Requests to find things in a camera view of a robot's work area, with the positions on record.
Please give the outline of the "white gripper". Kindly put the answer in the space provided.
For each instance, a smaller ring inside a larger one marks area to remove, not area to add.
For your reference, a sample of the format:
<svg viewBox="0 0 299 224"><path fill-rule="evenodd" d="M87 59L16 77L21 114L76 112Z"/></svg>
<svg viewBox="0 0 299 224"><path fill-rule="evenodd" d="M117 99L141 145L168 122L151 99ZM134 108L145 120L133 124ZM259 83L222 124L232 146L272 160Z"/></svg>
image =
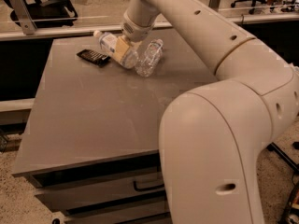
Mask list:
<svg viewBox="0 0 299 224"><path fill-rule="evenodd" d="M153 24L141 26L133 22L127 13L123 14L121 22L122 33L132 42L139 42L144 40L151 31ZM131 44L124 36L119 36L116 40L114 48L113 58L117 62L121 62L121 59L130 49Z"/></svg>

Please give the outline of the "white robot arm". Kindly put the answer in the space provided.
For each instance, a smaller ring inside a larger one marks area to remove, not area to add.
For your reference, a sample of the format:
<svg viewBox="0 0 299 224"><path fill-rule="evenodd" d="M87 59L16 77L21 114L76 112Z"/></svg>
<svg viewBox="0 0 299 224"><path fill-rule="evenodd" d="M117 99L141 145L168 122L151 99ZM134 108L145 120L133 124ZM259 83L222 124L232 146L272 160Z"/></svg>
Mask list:
<svg viewBox="0 0 299 224"><path fill-rule="evenodd" d="M217 79L181 94L161 120L159 152L173 224L264 224L256 162L298 114L297 73L198 0L131 0L123 34L143 40L158 15Z"/></svg>

